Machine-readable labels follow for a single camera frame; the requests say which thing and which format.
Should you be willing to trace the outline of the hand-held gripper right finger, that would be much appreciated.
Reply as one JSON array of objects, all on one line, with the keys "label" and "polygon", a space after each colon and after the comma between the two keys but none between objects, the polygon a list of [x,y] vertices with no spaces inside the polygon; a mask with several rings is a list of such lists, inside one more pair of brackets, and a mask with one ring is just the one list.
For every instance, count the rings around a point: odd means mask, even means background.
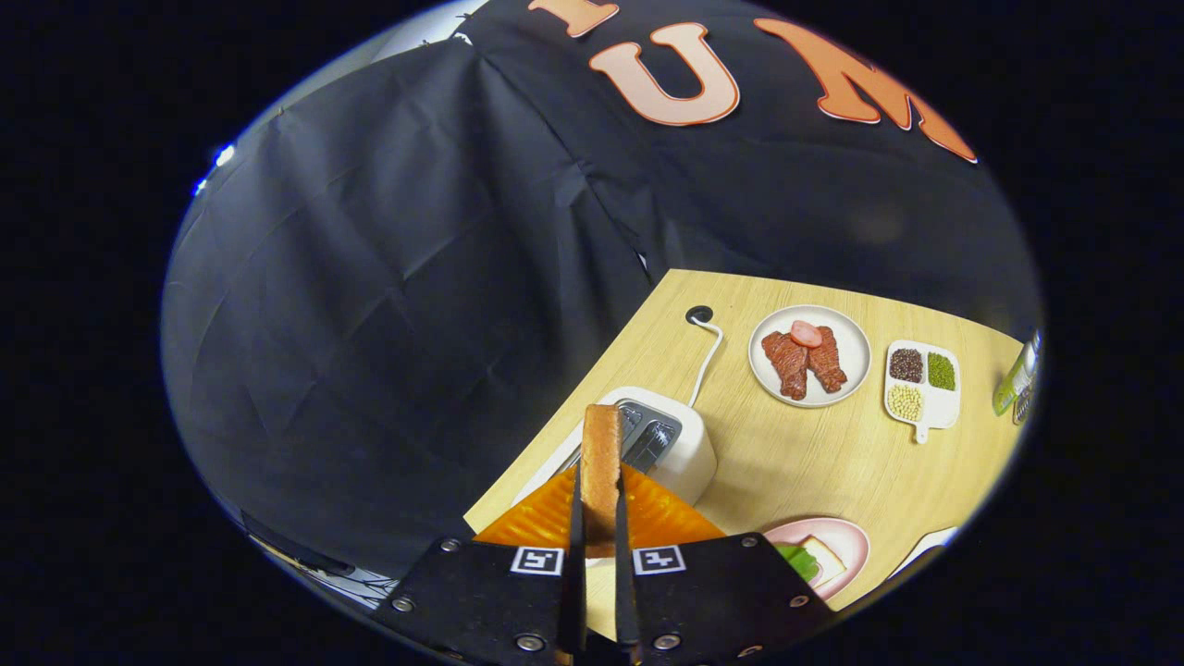
[{"label": "hand-held gripper right finger", "polygon": [[616,640],[630,665],[762,665],[838,623],[757,532],[631,547],[619,480]]}]

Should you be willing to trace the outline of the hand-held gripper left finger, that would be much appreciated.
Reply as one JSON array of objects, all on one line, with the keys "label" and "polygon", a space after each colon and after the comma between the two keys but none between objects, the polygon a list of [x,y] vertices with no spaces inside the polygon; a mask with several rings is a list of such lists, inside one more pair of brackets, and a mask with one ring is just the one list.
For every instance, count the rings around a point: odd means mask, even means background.
[{"label": "hand-held gripper left finger", "polygon": [[449,665],[572,665],[586,645],[580,468],[567,547],[437,539],[369,614],[382,633]]}]

